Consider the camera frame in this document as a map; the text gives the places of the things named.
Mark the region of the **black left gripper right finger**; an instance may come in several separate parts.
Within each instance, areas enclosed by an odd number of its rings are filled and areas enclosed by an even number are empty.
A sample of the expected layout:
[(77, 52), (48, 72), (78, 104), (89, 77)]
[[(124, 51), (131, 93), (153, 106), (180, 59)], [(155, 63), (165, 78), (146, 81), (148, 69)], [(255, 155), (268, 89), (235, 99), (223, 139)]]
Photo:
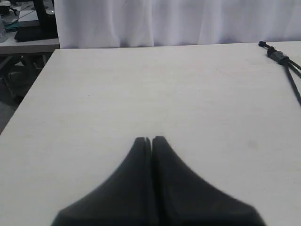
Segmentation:
[(191, 170), (164, 137), (152, 141), (152, 170), (162, 226), (264, 226), (251, 205)]

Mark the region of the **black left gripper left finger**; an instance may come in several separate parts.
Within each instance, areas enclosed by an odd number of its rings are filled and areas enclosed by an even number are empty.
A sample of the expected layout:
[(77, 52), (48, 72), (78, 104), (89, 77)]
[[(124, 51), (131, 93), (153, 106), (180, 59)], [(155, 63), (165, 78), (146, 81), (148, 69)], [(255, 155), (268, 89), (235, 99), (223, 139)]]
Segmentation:
[(85, 197), (58, 212), (54, 226), (151, 226), (150, 144), (136, 138), (119, 167)]

